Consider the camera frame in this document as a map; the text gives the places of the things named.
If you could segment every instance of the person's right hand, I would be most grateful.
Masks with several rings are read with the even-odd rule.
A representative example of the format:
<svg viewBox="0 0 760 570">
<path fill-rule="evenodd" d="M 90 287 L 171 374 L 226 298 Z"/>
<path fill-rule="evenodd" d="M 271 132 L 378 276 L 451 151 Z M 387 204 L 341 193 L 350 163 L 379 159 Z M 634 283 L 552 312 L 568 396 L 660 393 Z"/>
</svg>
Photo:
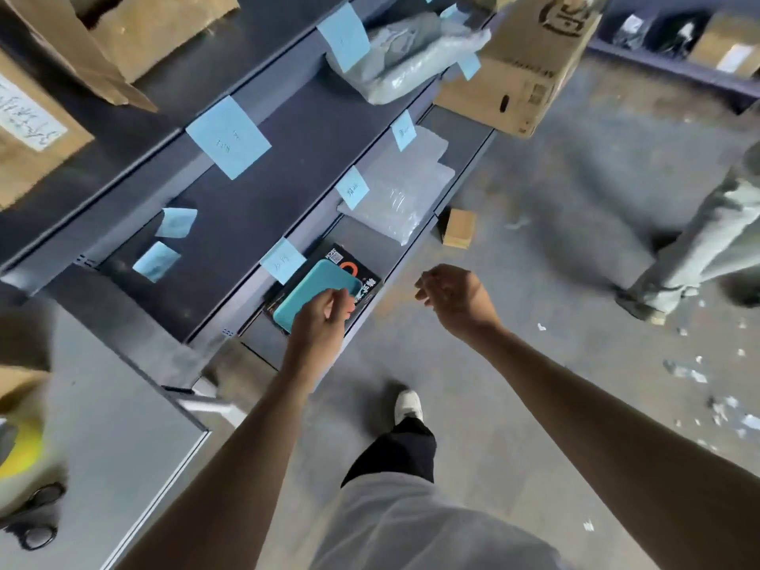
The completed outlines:
<svg viewBox="0 0 760 570">
<path fill-rule="evenodd" d="M 432 307 L 441 325 L 460 340 L 469 342 L 483 329 L 502 325 L 488 292 L 470 270 L 439 264 L 423 272 L 414 287 L 415 298 Z"/>
</svg>

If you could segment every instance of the scissors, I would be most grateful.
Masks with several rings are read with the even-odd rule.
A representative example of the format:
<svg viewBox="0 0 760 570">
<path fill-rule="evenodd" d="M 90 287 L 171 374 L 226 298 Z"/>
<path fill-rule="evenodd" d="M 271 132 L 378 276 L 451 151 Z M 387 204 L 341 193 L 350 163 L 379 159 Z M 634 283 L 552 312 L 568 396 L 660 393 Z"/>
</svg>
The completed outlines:
<svg viewBox="0 0 760 570">
<path fill-rule="evenodd" d="M 66 486 L 61 482 L 46 484 L 38 488 L 27 498 L 21 508 L 8 516 L 0 517 L 0 530 L 14 534 L 18 543 L 25 550 L 38 550 L 50 544 L 58 534 L 58 527 L 50 523 L 38 523 L 31 520 L 31 514 L 44 506 L 56 503 L 66 493 Z"/>
</svg>

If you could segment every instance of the gray plastic package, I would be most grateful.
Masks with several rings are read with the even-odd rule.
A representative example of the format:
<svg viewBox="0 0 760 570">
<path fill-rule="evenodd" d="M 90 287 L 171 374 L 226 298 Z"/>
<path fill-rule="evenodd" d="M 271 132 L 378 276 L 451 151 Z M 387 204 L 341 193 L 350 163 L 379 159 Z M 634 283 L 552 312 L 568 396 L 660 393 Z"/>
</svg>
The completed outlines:
<svg viewBox="0 0 760 570">
<path fill-rule="evenodd" d="M 451 19 L 421 13 L 368 33 L 369 53 L 342 72 L 330 52 L 328 64 L 370 104 L 393 102 L 491 38 L 488 29 L 473 32 Z"/>
<path fill-rule="evenodd" d="M 369 192 L 356 207 L 341 202 L 337 208 L 402 246 L 455 173 L 438 162 L 448 142 L 424 127 L 415 130 L 403 152 L 394 142 L 362 172 Z"/>
</svg>

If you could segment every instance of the concrete floor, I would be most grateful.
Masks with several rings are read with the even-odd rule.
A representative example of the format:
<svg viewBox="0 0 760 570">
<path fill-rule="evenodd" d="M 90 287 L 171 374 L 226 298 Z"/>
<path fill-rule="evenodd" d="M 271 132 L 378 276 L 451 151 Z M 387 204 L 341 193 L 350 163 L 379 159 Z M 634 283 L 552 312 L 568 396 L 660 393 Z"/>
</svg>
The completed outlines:
<svg viewBox="0 0 760 570">
<path fill-rule="evenodd" d="M 535 136 L 498 137 L 452 202 L 478 213 L 471 247 L 425 240 L 313 394 L 259 567 L 309 565 L 341 479 L 391 426 L 393 388 L 403 382 L 420 393 L 439 441 L 436 482 L 452 498 L 535 533 L 575 568 L 654 568 L 503 379 L 415 304 L 413 282 L 439 262 L 470 268 L 529 344 L 760 473 L 760 432 L 740 439 L 738 410 L 717 426 L 707 407 L 710 395 L 734 395 L 739 410 L 760 413 L 751 370 L 760 312 L 710 285 L 659 328 L 610 297 L 611 283 L 626 287 L 649 264 L 642 241 L 687 221 L 760 138 L 757 127 L 679 80 L 584 60 Z M 701 368 L 709 383 L 670 376 L 665 359 Z M 235 343 L 214 368 L 243 407 L 271 374 Z"/>
</svg>

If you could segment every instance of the blue sticky note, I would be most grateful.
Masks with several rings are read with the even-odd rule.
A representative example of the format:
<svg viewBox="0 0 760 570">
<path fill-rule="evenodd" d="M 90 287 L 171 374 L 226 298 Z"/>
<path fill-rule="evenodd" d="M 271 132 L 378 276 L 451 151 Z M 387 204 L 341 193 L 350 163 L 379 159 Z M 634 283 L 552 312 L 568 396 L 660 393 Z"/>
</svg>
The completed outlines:
<svg viewBox="0 0 760 570">
<path fill-rule="evenodd" d="M 135 262 L 132 269 L 138 274 L 145 276 L 151 282 L 156 283 L 169 268 L 174 266 L 174 263 L 178 259 L 179 254 L 164 243 L 157 241 Z"/>
<path fill-rule="evenodd" d="M 441 19 L 450 19 L 452 22 L 464 25 L 464 23 L 467 22 L 467 18 L 470 17 L 470 14 L 460 12 L 459 8 L 457 8 L 457 4 L 452 4 L 441 12 L 440 17 Z"/>
<path fill-rule="evenodd" d="M 391 131 L 396 138 L 399 151 L 403 152 L 404 148 L 417 137 L 417 131 L 414 129 L 414 122 L 409 115 L 409 110 L 404 110 L 404 113 L 396 118 L 396 121 L 391 124 Z"/>
<path fill-rule="evenodd" d="M 163 220 L 158 227 L 156 236 L 160 238 L 184 238 L 190 233 L 192 223 L 198 215 L 197 210 L 190 208 L 164 208 Z"/>
<path fill-rule="evenodd" d="M 230 180 L 272 147 L 231 95 L 191 123 L 187 133 Z"/>
<path fill-rule="evenodd" d="M 346 205 L 350 210 L 356 207 L 356 204 L 362 201 L 369 192 L 369 186 L 367 185 L 362 175 L 356 169 L 355 165 L 352 165 L 345 173 L 343 178 L 335 185 L 335 189 L 338 194 L 345 200 Z"/>
<path fill-rule="evenodd" d="M 369 38 L 364 24 L 351 4 L 344 4 L 317 26 L 330 45 L 333 56 L 343 72 L 369 53 Z"/>
<path fill-rule="evenodd" d="M 480 70 L 480 60 L 478 59 L 477 54 L 465 56 L 457 63 L 462 70 L 462 74 L 464 74 L 465 80 L 469 80 L 478 70 Z"/>
<path fill-rule="evenodd" d="M 285 284 L 306 261 L 293 244 L 284 238 L 258 262 L 274 276 L 280 284 Z"/>
</svg>

